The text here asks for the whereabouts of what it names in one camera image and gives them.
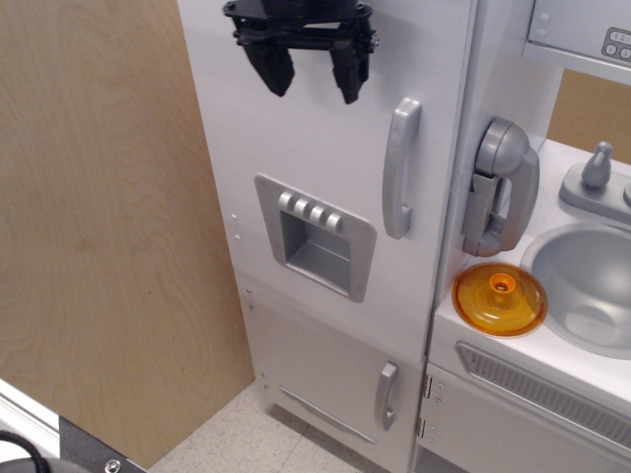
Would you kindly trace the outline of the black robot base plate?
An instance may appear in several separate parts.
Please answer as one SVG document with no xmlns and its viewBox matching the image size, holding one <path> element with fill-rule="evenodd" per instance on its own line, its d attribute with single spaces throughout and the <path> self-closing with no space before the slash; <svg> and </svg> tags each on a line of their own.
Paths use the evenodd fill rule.
<svg viewBox="0 0 631 473">
<path fill-rule="evenodd" d="M 58 423 L 61 459 L 77 464 L 89 472 L 146 472 L 144 468 L 124 454 L 111 448 L 66 418 L 60 416 Z"/>
</svg>

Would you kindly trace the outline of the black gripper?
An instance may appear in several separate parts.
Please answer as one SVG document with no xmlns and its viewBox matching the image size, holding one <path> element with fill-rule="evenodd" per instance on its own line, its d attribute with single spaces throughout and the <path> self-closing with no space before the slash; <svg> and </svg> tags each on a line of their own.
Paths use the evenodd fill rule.
<svg viewBox="0 0 631 473">
<path fill-rule="evenodd" d="M 346 104 L 369 78 L 369 52 L 379 44 L 373 9 L 364 1 L 229 1 L 223 14 L 269 91 L 284 97 L 295 75 L 290 49 L 330 50 Z"/>
</svg>

